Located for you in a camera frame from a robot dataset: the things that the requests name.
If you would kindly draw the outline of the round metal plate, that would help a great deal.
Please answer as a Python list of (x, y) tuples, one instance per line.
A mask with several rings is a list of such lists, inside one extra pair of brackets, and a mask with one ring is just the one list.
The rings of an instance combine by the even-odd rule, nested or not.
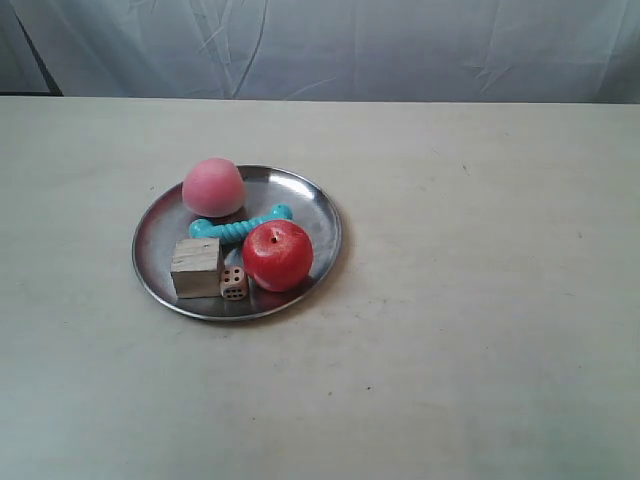
[(314, 261), (308, 277), (284, 293), (251, 285), (237, 301), (217, 298), (180, 299), (175, 293), (170, 264), (175, 244), (188, 236), (196, 215), (182, 202), (182, 185), (160, 195), (142, 216), (132, 241), (134, 271), (145, 290), (160, 304), (187, 317), (212, 321), (249, 321), (274, 314), (301, 301), (319, 288), (341, 253), (343, 224), (331, 198), (310, 180), (283, 169), (263, 165), (238, 167), (246, 184), (244, 208), (222, 223), (263, 216), (277, 204), (291, 208), (293, 221), (310, 236)]

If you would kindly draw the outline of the white backdrop cloth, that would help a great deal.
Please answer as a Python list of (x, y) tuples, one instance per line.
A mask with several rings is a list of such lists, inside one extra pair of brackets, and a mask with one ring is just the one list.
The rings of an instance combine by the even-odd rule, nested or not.
[(1, 88), (92, 97), (639, 99), (635, 1), (5, 1)]

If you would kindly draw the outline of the red apple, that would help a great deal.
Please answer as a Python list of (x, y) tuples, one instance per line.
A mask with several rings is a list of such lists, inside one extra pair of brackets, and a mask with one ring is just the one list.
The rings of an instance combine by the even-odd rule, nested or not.
[(242, 260), (247, 275), (261, 288), (285, 292), (309, 274), (314, 260), (311, 239), (291, 220), (259, 225), (244, 240)]

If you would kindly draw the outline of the wooden cube block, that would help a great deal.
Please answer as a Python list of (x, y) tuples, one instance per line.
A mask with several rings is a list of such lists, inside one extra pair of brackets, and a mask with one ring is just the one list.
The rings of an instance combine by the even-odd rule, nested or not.
[(218, 238), (189, 238), (177, 242), (170, 267), (177, 297), (219, 297), (223, 264)]

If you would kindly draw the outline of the small wooden die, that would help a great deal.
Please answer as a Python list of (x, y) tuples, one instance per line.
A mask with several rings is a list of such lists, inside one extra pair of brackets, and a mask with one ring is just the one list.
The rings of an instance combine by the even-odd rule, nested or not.
[(220, 276), (220, 294), (225, 300), (238, 301), (249, 294), (248, 279), (238, 265), (225, 267)]

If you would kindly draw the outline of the pink peach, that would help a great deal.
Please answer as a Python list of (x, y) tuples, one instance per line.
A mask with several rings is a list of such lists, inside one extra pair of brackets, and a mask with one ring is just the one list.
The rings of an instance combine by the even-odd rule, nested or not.
[(225, 217), (240, 210), (246, 200), (238, 167), (225, 158), (209, 158), (195, 165), (182, 183), (183, 203), (204, 217)]

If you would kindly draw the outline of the turquoise bone toy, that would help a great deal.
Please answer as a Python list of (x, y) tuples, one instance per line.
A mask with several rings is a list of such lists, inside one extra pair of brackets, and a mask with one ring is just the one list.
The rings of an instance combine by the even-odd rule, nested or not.
[(266, 215), (237, 222), (213, 224), (205, 218), (194, 220), (189, 225), (188, 234), (192, 239), (218, 238), (222, 245), (229, 245), (242, 242), (251, 231), (266, 222), (292, 219), (292, 209), (285, 204), (277, 204)]

